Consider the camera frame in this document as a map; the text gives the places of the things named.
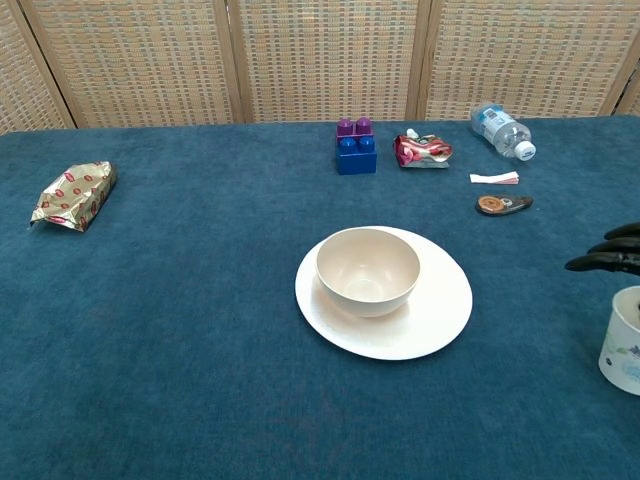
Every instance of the white plate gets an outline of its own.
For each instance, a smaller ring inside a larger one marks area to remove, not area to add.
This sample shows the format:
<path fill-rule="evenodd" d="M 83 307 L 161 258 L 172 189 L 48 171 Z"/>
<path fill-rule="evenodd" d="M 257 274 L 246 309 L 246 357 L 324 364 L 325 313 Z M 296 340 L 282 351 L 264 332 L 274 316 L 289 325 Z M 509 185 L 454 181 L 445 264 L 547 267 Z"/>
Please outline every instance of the white plate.
<path fill-rule="evenodd" d="M 398 235 L 420 258 L 420 278 L 407 303 L 378 318 L 338 309 L 316 275 L 320 242 L 298 268 L 296 298 L 302 314 L 331 343 L 365 357 L 407 360 L 440 350 L 462 332 L 471 314 L 473 299 L 464 271 L 447 252 L 420 235 L 392 227 L 371 228 Z"/>

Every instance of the blue lego block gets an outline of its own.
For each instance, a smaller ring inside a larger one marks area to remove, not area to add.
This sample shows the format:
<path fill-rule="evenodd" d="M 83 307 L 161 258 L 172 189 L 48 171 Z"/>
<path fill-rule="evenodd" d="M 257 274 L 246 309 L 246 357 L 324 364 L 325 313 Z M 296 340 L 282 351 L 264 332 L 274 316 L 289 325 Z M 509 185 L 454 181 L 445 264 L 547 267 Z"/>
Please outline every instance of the blue lego block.
<path fill-rule="evenodd" d="M 340 175 L 376 172 L 376 145 L 368 118 L 361 118 L 353 128 L 349 119 L 341 119 L 336 134 L 336 163 Z"/>

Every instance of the bowl rim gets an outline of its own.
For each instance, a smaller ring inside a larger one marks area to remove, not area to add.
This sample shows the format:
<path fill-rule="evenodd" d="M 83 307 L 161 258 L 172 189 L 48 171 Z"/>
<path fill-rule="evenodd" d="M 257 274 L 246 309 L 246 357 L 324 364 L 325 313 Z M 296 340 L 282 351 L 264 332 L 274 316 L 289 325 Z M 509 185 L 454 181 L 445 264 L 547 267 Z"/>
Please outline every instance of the bowl rim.
<path fill-rule="evenodd" d="M 331 285 L 329 285 L 329 283 L 327 283 L 327 281 L 322 277 L 322 274 L 320 273 L 320 268 L 318 267 L 318 258 L 320 257 L 320 252 L 324 248 L 324 246 L 327 243 L 327 241 L 329 241 L 330 239 L 332 239 L 333 237 L 335 237 L 337 235 L 341 235 L 343 233 L 346 233 L 346 232 L 349 232 L 349 231 L 352 231 L 352 230 L 374 230 L 377 233 L 382 233 L 384 235 L 388 235 L 388 236 L 394 237 L 396 240 L 399 240 L 406 247 L 408 247 L 408 249 L 415 256 L 416 261 L 418 263 L 418 272 L 416 274 L 416 278 L 414 279 L 413 283 L 411 283 L 411 285 L 409 285 L 409 287 L 407 287 L 405 290 L 403 290 L 398 295 L 395 295 L 395 296 L 389 297 L 389 298 L 385 298 L 384 300 L 376 300 L 376 301 L 358 300 L 356 298 L 344 295 L 344 294 L 336 291 L 333 287 L 331 287 Z M 320 282 L 326 288 L 328 288 L 331 292 L 333 292 L 334 294 L 338 295 L 339 297 L 344 298 L 345 300 L 349 300 L 351 302 L 358 302 L 358 303 L 361 303 L 361 304 L 364 304 L 364 305 L 381 305 L 381 304 L 388 303 L 388 302 L 393 302 L 395 300 L 398 300 L 399 298 L 402 298 L 403 296 L 407 295 L 409 292 L 411 292 L 415 288 L 416 284 L 418 283 L 418 280 L 420 280 L 420 276 L 422 275 L 422 262 L 420 262 L 420 256 L 418 255 L 418 252 L 416 252 L 416 250 L 411 246 L 411 244 L 409 242 L 407 242 L 404 238 L 400 238 L 398 235 L 396 235 L 396 234 L 394 234 L 392 232 L 389 232 L 387 230 L 382 230 L 382 229 L 376 228 L 376 227 L 350 227 L 350 228 L 345 228 L 345 229 L 338 230 L 337 232 L 332 233 L 331 235 L 329 235 L 327 238 L 325 238 L 320 243 L 320 247 L 318 248 L 318 254 L 316 255 L 315 267 L 316 267 L 316 275 L 320 279 Z"/>

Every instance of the white bowl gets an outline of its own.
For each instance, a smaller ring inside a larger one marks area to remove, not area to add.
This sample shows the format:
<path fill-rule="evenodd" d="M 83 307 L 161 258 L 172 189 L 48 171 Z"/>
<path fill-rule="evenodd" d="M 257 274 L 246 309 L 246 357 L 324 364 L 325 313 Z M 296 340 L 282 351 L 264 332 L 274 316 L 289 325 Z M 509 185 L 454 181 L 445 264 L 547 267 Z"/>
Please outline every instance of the white bowl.
<path fill-rule="evenodd" d="M 392 233 L 349 228 L 323 242 L 316 272 L 339 308 L 360 317 L 379 317 L 407 301 L 420 276 L 420 260 Z"/>

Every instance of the bottle cap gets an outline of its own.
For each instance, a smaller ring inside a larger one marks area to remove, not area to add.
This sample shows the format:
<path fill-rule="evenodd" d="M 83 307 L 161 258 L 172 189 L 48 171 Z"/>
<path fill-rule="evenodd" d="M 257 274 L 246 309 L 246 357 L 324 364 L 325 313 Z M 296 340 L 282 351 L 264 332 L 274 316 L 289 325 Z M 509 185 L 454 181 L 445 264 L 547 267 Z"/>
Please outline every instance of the bottle cap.
<path fill-rule="evenodd" d="M 513 151 L 515 152 L 516 157 L 518 157 L 523 162 L 526 162 L 536 154 L 536 147 L 533 143 L 524 140 L 516 145 L 516 148 L 514 148 Z"/>

